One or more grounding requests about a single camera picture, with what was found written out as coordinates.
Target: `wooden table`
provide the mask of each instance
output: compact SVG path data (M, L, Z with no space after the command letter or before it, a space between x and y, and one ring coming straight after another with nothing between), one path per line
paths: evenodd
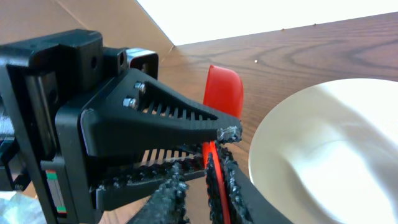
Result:
M282 28L178 46L160 65L160 81L199 102L203 100L209 65L230 68L241 76L243 140L229 148L247 176L253 134L265 115L283 99L306 87L344 78L398 81L398 12ZM188 217L194 224L211 223L207 221L205 180L188 183ZM106 212L101 223L126 223L144 202L145 199Z

